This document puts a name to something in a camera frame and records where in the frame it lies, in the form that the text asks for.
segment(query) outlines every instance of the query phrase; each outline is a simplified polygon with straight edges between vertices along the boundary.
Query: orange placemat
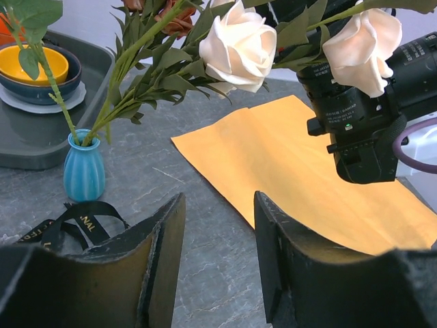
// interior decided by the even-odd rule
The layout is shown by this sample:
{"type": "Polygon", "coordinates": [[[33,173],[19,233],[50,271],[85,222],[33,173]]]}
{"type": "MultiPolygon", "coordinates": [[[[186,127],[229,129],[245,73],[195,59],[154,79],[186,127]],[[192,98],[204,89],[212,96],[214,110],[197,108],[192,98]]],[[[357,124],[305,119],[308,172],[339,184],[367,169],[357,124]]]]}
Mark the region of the orange placemat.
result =
{"type": "Polygon", "coordinates": [[[326,152],[329,136],[307,134],[313,115],[290,96],[172,140],[252,227],[254,192],[262,191],[297,221],[350,249],[377,255],[430,248],[437,216],[399,182],[340,179],[326,152]]]}

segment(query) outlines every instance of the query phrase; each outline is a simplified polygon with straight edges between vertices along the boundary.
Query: cable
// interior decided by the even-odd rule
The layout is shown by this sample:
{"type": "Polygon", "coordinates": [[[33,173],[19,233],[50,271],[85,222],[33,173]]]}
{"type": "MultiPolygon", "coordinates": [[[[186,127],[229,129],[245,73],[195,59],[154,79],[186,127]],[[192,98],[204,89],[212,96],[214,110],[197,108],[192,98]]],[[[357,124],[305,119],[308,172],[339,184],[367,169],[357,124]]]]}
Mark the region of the cable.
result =
{"type": "Polygon", "coordinates": [[[409,136],[411,133],[416,132],[418,130],[421,130],[422,128],[427,128],[428,126],[437,125],[437,118],[432,118],[426,121],[422,121],[416,124],[413,124],[412,126],[409,126],[406,128],[393,142],[393,152],[397,159],[399,159],[403,164],[408,165],[409,167],[413,169],[417,169],[419,171],[430,173],[430,174],[437,174],[437,165],[431,165],[422,163],[419,161],[416,161],[415,159],[412,159],[411,157],[407,156],[404,151],[402,150],[402,141],[409,136]]]}

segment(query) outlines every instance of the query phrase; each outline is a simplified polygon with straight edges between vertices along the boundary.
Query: gray stone surface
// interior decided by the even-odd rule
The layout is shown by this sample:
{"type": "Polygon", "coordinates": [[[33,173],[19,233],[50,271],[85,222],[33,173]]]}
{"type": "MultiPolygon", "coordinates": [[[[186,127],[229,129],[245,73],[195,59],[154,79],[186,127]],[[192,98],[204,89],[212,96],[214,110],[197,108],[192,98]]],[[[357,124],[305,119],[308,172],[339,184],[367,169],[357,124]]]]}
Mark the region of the gray stone surface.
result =
{"type": "MultiPolygon", "coordinates": [[[[270,81],[271,92],[233,92],[231,105],[191,93],[177,107],[142,108],[141,126],[113,123],[113,145],[101,146],[107,171],[102,200],[130,224],[151,215],[178,192],[187,218],[173,326],[177,328],[264,328],[255,235],[245,220],[183,158],[170,137],[214,123],[233,110],[295,94],[297,83],[270,81]]],[[[55,219],[68,201],[62,167],[44,172],[0,168],[0,238],[12,243],[45,219],[55,219]]],[[[111,235],[118,225],[106,224],[111,235]]]]}

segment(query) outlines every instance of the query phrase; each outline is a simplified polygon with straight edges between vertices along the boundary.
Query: yellow bowl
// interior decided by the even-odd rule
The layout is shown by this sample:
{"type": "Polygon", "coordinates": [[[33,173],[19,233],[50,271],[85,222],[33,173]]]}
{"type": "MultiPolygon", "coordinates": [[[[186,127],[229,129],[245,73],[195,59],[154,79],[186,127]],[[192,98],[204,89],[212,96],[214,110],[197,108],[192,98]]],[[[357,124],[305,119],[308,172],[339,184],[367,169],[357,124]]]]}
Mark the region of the yellow bowl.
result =
{"type": "MultiPolygon", "coordinates": [[[[67,79],[68,60],[57,51],[44,47],[44,54],[53,72],[56,83],[63,83],[67,79]]],[[[0,72],[12,80],[30,85],[50,85],[46,73],[40,66],[40,76],[32,80],[29,75],[21,68],[18,60],[20,48],[18,45],[7,46],[0,50],[0,72]]]]}

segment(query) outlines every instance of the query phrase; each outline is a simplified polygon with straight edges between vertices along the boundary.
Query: blue vase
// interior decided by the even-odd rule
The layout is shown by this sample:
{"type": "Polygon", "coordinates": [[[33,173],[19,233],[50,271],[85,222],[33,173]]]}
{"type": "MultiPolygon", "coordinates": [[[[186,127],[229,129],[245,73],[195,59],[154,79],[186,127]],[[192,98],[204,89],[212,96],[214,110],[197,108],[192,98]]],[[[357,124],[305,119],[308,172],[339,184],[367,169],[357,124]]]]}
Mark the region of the blue vase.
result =
{"type": "MultiPolygon", "coordinates": [[[[83,141],[88,132],[86,128],[77,130],[79,141],[83,141]]],[[[100,140],[94,138],[89,147],[82,147],[74,144],[70,133],[68,143],[71,149],[64,163],[67,196],[75,202],[97,200],[105,186],[103,158],[98,149],[100,140]]]]}

